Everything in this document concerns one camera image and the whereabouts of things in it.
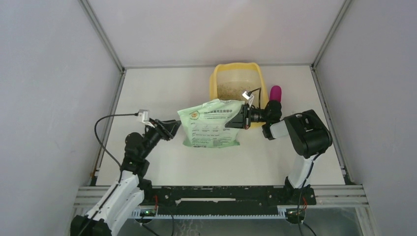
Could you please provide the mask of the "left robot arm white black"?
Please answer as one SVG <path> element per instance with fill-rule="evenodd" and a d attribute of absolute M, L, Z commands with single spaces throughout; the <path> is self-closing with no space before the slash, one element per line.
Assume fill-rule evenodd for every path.
<path fill-rule="evenodd" d="M 128 134 L 119 177 L 92 209 L 73 218 L 70 235 L 116 236 L 139 204 L 150 204 L 154 192 L 151 181 L 144 178 L 149 168 L 147 156 L 161 140 L 172 140 L 180 126 L 179 120 L 150 119 L 144 134 Z"/>

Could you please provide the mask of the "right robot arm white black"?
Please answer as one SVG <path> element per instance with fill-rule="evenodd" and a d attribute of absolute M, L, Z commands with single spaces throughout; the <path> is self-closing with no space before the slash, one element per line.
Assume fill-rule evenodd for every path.
<path fill-rule="evenodd" d="M 253 123 L 262 123 L 263 136 L 268 140 L 289 136 L 298 155 L 293 169 L 284 183 L 284 198 L 292 205 L 304 197 L 315 161 L 332 145 L 330 131 L 314 110 L 282 117 L 281 103 L 270 100 L 261 108 L 242 105 L 237 115 L 225 124 L 226 128 L 248 129 Z"/>

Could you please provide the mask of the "green cat litter bag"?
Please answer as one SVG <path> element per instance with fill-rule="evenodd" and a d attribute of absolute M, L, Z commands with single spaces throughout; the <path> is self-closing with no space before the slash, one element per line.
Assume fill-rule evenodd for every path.
<path fill-rule="evenodd" d="M 193 148 L 226 148 L 239 146 L 239 129 L 227 128 L 244 102 L 214 99 L 198 106 L 182 109 L 178 115 L 185 131 L 183 144 Z"/>

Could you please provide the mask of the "pink plastic litter scoop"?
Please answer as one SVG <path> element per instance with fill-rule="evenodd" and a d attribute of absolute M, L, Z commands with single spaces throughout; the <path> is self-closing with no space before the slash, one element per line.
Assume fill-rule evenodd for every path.
<path fill-rule="evenodd" d="M 270 101 L 278 101 L 281 102 L 282 100 L 282 88 L 280 86 L 272 86 L 269 93 L 269 100 Z"/>

